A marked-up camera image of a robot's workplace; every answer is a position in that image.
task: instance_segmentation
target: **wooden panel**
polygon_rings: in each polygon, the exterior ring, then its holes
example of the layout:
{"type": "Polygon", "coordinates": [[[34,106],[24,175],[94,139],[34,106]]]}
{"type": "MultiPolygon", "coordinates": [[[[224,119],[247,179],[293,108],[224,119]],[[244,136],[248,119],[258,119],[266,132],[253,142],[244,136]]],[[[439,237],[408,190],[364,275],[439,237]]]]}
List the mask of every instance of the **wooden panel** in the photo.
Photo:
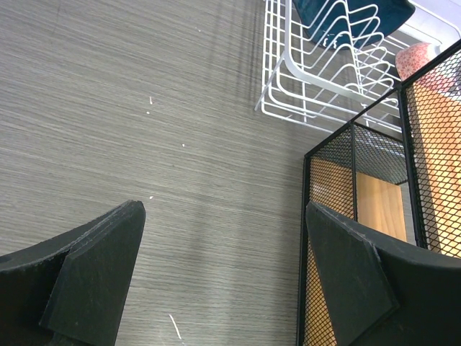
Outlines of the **wooden panel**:
{"type": "Polygon", "coordinates": [[[459,257],[461,102],[438,92],[443,88],[426,78],[414,85],[408,99],[429,248],[459,257]]]}
{"type": "Polygon", "coordinates": [[[357,212],[362,225],[406,241],[400,186],[357,173],[357,212]]]}

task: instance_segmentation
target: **teal fabric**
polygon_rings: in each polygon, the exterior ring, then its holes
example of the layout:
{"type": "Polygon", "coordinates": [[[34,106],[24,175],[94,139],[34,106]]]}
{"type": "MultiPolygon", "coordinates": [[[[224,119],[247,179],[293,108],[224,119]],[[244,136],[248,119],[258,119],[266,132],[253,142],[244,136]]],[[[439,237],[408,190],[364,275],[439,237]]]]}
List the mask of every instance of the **teal fabric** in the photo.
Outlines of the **teal fabric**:
{"type": "MultiPolygon", "coordinates": [[[[334,20],[340,16],[345,16],[346,11],[343,4],[336,4],[331,7],[335,0],[326,0],[328,5],[323,9],[321,15],[315,21],[315,24],[309,28],[305,29],[308,37],[311,37],[314,43],[319,41],[321,46],[328,47],[331,44],[331,49],[340,47],[344,44],[351,44],[351,38],[347,34],[348,27],[346,20],[339,19],[336,23],[334,20]],[[326,16],[326,20],[319,26],[322,19],[326,16]],[[326,31],[330,27],[333,27],[328,31],[327,36],[324,37],[326,31]]],[[[293,0],[297,12],[301,18],[301,22],[304,25],[311,25],[315,16],[321,10],[325,0],[293,0]]],[[[376,4],[378,6],[377,17],[380,18],[380,25],[377,29],[378,32],[381,32],[385,37],[396,31],[403,23],[405,23],[411,15],[415,12],[415,7],[410,4],[407,0],[347,0],[349,11],[353,11],[360,7],[364,7],[371,4],[376,4]]],[[[358,22],[361,19],[366,19],[371,17],[375,12],[375,9],[365,9],[363,11],[351,14],[349,16],[350,22],[358,22]]],[[[363,31],[367,23],[361,23],[358,25],[352,26],[352,37],[356,38],[363,31]]],[[[377,21],[373,20],[369,27],[365,30],[365,34],[371,33],[373,28],[376,26],[377,21]]],[[[380,40],[380,36],[373,35],[369,38],[365,45],[370,45],[380,40]]],[[[355,42],[354,47],[359,48],[365,40],[358,40],[355,42]]]]}

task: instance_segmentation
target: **gray wood-grain floor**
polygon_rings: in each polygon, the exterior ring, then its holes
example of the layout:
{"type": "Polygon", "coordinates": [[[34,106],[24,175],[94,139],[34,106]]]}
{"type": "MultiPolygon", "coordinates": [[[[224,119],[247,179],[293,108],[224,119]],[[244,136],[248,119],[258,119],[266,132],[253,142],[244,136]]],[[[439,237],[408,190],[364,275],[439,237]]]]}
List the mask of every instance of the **gray wood-grain floor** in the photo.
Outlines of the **gray wood-grain floor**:
{"type": "Polygon", "coordinates": [[[0,255],[142,200],[117,345],[293,345],[303,154],[261,0],[1,0],[0,255]]]}

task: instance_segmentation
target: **wire rack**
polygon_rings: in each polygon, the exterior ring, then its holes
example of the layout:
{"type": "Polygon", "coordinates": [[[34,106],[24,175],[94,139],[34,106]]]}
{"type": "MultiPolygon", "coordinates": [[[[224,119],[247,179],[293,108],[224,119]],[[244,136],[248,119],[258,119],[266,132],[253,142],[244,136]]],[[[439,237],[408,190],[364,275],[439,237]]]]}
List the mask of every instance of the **wire rack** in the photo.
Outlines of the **wire rack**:
{"type": "MultiPolygon", "coordinates": [[[[395,54],[409,44],[393,36],[384,38],[376,30],[380,22],[376,5],[349,11],[346,0],[325,2],[319,14],[328,14],[334,6],[342,6],[346,13],[338,20],[346,21],[349,32],[340,35],[349,39],[338,44],[340,37],[331,33],[335,23],[317,43],[305,32],[313,25],[320,27],[328,15],[317,15],[304,25],[291,1],[265,2],[262,92],[255,110],[261,107],[267,115],[330,133],[400,81],[395,54]],[[373,15],[350,21],[350,14],[364,10],[373,15]],[[364,23],[371,32],[353,37],[350,28],[364,23]],[[371,38],[378,40],[367,45],[371,38]]],[[[362,122],[400,132],[398,114],[397,98],[390,97],[362,122]]]]}

